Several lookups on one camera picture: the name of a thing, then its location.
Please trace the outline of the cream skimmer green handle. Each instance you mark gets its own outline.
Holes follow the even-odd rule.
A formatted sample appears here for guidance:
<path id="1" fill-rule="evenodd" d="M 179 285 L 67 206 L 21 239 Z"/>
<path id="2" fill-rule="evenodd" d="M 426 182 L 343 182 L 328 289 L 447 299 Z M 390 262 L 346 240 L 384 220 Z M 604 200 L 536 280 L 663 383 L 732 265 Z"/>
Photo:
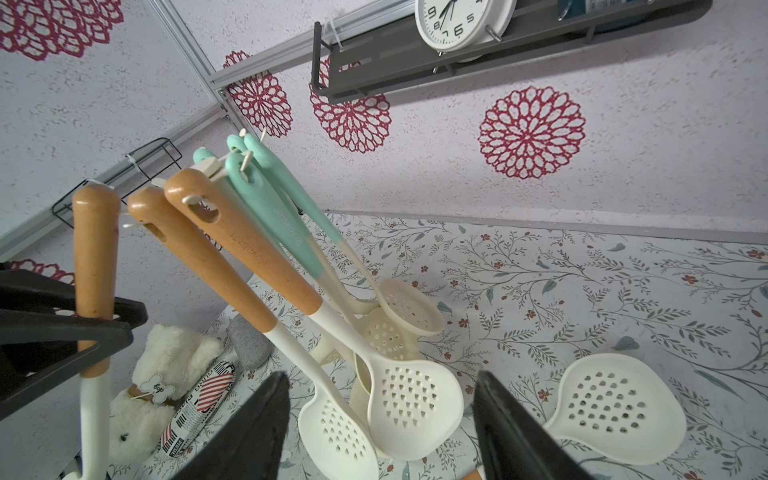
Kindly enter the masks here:
<path id="1" fill-rule="evenodd" d="M 406 329 L 419 336 L 433 336 L 443 331 L 445 321 L 442 314 L 417 288 L 395 279 L 376 281 L 373 273 L 363 264 L 357 253 L 344 239 L 340 231 L 328 219 L 326 214 L 316 205 L 311 196 L 301 186 L 298 180 L 288 170 L 286 165 L 267 148 L 255 135 L 245 138 L 246 150 L 253 153 L 252 159 L 259 169 L 266 174 L 272 186 L 280 193 L 285 193 L 290 199 L 289 205 L 297 210 L 303 210 L 318 225 L 321 230 L 341 249 L 347 259 L 351 260 L 371 285 L 376 298 L 360 300 L 353 296 L 357 308 L 378 302 L 395 311 L 398 320 L 405 323 Z"/>
<path id="2" fill-rule="evenodd" d="M 416 335 L 398 320 L 395 311 L 374 301 L 355 306 L 314 236 L 289 205 L 285 193 L 270 183 L 251 151 L 234 150 L 225 160 L 225 169 L 234 190 L 247 207 L 265 225 L 266 231 L 304 267 L 315 282 L 330 297 L 337 310 L 358 333 L 381 355 L 395 360 L 420 358 Z"/>

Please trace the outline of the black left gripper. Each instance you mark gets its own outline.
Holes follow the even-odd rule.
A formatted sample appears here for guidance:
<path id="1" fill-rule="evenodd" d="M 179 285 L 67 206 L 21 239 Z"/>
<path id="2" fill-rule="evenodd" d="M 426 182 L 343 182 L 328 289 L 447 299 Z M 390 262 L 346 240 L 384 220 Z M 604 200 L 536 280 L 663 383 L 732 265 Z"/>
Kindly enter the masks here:
<path id="1" fill-rule="evenodd" d="M 1 417 L 3 419 L 127 348 L 145 324 L 143 303 L 115 299 L 112 321 L 68 317 L 75 287 L 28 270 L 1 272 Z"/>

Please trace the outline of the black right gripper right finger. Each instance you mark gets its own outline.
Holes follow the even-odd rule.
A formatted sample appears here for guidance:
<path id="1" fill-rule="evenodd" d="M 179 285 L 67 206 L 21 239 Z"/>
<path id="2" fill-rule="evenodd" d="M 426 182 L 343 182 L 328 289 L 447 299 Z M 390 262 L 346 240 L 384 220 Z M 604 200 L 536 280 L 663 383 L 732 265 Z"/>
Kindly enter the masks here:
<path id="1" fill-rule="evenodd" d="M 592 478 L 489 371 L 477 376 L 472 410 L 481 454 L 474 479 Z"/>

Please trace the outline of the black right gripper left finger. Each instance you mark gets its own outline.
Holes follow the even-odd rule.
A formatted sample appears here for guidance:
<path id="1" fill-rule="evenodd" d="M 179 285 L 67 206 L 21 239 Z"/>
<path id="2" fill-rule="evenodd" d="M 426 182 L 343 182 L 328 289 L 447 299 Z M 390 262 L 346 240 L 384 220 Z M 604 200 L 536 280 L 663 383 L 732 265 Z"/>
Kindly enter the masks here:
<path id="1" fill-rule="evenodd" d="M 265 379 L 178 479 L 275 479 L 290 418 L 289 380 Z"/>

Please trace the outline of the cream skimmer edge-on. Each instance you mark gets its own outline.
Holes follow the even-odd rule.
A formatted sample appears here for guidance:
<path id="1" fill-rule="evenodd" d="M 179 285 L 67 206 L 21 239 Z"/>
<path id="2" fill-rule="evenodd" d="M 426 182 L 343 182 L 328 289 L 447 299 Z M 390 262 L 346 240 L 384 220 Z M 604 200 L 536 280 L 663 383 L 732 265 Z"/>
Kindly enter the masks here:
<path id="1" fill-rule="evenodd" d="M 462 389 L 445 366 L 397 360 L 376 351 L 329 306 L 271 242 L 202 172 L 185 169 L 165 183 L 166 199 L 320 328 L 349 347 L 367 383 L 366 418 L 373 443 L 387 456 L 428 456 L 459 427 Z"/>

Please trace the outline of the lone skimmer orange handle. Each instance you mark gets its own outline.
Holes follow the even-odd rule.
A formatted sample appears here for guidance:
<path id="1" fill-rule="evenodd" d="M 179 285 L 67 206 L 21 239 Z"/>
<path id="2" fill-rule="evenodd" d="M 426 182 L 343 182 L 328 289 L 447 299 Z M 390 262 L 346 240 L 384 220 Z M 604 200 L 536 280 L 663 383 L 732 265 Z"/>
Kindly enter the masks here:
<path id="1" fill-rule="evenodd" d="M 305 449 L 329 479 L 376 479 L 376 449 L 351 407 L 320 364 L 280 323 L 204 233 L 148 186 L 127 200 L 130 214 L 268 338 L 314 384 L 298 417 Z"/>

